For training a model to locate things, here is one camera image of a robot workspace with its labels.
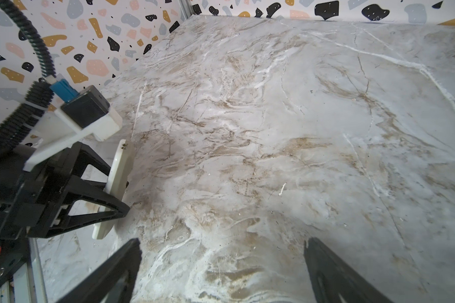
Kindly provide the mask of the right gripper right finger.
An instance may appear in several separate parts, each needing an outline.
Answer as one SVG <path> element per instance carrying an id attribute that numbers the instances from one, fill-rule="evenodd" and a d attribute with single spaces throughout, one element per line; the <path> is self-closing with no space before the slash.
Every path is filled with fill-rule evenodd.
<path id="1" fill-rule="evenodd" d="M 392 302 L 316 237 L 305 241 L 304 259 L 317 302 Z"/>

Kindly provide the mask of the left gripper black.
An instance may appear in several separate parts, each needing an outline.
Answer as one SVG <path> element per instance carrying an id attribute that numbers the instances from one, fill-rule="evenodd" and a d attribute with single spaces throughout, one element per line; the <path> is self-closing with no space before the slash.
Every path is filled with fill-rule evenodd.
<path id="1" fill-rule="evenodd" d="M 20 145 L 0 159 L 0 287 L 30 256 L 30 238 L 47 239 L 125 217 L 130 207 L 106 193 L 106 183 L 83 179 L 88 166 L 106 177 L 111 166 L 81 142 L 30 172 L 34 151 Z"/>

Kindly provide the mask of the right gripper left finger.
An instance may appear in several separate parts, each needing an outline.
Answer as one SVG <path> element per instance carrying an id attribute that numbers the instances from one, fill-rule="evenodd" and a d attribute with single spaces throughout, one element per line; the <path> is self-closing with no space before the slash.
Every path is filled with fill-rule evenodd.
<path id="1" fill-rule="evenodd" d="M 140 240 L 131 239 L 60 302 L 130 302 L 142 261 Z"/>

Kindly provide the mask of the white remote control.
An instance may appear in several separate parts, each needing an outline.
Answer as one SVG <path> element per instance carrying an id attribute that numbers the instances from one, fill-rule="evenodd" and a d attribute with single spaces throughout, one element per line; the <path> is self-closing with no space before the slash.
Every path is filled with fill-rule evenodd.
<path id="1" fill-rule="evenodd" d="M 104 192 L 114 196 L 120 201 L 123 199 L 127 187 L 128 175 L 133 169 L 135 149 L 128 140 L 121 140 L 112 162 Z M 92 238 L 101 240 L 112 230 L 116 219 L 95 223 Z"/>

